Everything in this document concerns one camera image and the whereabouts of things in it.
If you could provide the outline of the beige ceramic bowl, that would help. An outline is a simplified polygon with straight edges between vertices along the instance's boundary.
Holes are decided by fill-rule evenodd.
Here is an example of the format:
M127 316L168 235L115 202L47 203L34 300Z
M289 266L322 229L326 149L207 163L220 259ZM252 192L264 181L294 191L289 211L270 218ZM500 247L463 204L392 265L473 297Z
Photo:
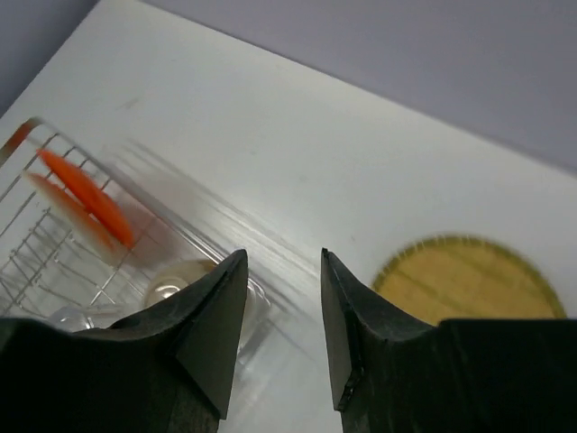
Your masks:
M200 280L216 267L216 263L208 259L186 260L172 264L159 272L149 283L143 298L145 308L167 299L190 284ZM241 351L249 340L250 322L255 313L255 292L252 284L247 284L247 297L244 306L243 324L239 339L238 351Z

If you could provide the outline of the orange plastic plate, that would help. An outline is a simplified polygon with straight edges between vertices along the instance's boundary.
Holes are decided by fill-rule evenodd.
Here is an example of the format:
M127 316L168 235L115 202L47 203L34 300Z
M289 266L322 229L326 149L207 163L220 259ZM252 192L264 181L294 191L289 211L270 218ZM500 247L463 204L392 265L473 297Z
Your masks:
M92 214L117 241L126 247L134 245L133 230L121 208L79 166L49 150L39 149L37 154L87 212Z

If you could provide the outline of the yellow woven-pattern plate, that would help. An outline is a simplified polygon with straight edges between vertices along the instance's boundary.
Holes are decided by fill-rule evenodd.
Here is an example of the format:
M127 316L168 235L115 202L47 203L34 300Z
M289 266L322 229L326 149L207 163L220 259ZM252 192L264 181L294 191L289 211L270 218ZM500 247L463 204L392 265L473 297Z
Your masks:
M371 289L427 324L448 318L566 318L549 280L488 238L441 234L395 252Z

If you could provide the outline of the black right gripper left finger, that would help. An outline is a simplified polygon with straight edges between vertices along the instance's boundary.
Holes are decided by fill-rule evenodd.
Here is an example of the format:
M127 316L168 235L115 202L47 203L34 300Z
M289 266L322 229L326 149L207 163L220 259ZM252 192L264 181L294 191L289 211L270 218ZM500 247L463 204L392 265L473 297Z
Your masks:
M107 328L1 322L4 432L215 432L226 417L248 256Z

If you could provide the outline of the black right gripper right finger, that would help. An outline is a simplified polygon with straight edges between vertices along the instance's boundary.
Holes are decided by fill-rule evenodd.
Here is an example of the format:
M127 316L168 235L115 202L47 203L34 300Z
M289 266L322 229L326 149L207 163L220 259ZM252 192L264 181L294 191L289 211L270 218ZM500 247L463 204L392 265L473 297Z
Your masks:
M333 405L346 432L573 432L572 319L410 316L321 253Z

